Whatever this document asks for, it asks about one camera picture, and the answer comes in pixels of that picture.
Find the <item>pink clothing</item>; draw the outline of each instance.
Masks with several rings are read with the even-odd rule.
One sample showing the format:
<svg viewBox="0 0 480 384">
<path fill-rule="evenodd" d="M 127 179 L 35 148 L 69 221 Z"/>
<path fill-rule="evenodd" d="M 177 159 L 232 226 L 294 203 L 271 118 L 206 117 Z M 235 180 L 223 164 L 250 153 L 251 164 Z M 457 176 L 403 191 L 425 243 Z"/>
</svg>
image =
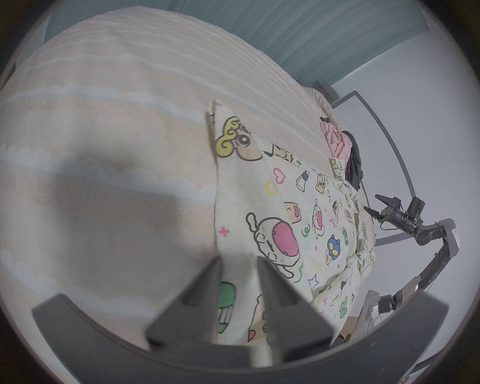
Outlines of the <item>pink clothing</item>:
<svg viewBox="0 0 480 384">
<path fill-rule="evenodd" d="M 322 126 L 322 132 L 327 139 L 328 148 L 333 157 L 344 159 L 347 164 L 350 158 L 350 151 L 352 149 L 352 142 L 350 138 L 343 132 L 339 132 L 338 129 L 332 123 L 325 121 L 320 122 Z"/>
</svg>

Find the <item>pink heart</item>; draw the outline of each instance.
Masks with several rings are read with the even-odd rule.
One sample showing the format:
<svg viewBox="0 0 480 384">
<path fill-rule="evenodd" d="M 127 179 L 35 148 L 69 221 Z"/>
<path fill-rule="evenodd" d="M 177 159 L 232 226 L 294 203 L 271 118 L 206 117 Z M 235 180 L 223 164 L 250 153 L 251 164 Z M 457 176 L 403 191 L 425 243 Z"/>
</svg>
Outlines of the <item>pink heart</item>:
<svg viewBox="0 0 480 384">
<path fill-rule="evenodd" d="M 285 181 L 285 175 L 280 168 L 273 168 L 273 174 L 275 175 L 275 182 L 277 184 L 281 184 Z"/>
</svg>

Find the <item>cartoon eye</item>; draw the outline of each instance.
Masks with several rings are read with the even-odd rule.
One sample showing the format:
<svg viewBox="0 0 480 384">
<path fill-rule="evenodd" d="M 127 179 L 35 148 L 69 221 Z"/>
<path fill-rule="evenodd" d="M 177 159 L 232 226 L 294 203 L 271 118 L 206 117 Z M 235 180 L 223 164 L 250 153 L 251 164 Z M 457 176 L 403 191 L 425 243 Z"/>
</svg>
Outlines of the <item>cartoon eye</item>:
<svg viewBox="0 0 480 384">
<path fill-rule="evenodd" d="M 248 146 L 250 145 L 250 139 L 247 135 L 239 135 L 237 137 L 237 143 L 240 145 Z"/>
</svg>

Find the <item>bed sheet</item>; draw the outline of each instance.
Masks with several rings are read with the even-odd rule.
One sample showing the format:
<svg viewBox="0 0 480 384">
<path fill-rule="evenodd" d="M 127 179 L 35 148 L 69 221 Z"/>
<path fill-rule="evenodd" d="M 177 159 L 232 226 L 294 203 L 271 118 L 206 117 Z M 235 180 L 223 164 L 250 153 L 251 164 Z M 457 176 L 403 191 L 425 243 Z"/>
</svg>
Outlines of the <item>bed sheet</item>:
<svg viewBox="0 0 480 384">
<path fill-rule="evenodd" d="M 216 254 L 216 98 L 332 176 L 319 105 L 266 55 L 186 15 L 134 7 L 78 23 L 0 93 L 0 293 L 64 382 L 33 306 L 66 293 L 146 348 L 145 326 Z"/>
</svg>

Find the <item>cartoon print fabric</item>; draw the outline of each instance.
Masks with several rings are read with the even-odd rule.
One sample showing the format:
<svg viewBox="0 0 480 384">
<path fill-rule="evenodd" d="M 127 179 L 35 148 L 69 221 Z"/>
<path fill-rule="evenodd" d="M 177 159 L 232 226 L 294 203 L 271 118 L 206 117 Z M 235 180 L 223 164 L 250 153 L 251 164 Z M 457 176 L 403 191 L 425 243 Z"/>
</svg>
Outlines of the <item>cartoon print fabric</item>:
<svg viewBox="0 0 480 384">
<path fill-rule="evenodd" d="M 215 228 L 224 260 L 221 344 L 267 341 L 268 313 L 256 257 L 270 260 L 340 332 L 361 280 L 374 264 L 357 192 L 332 158 L 335 178 L 255 135 L 223 102 L 210 113 L 217 155 Z"/>
</svg>

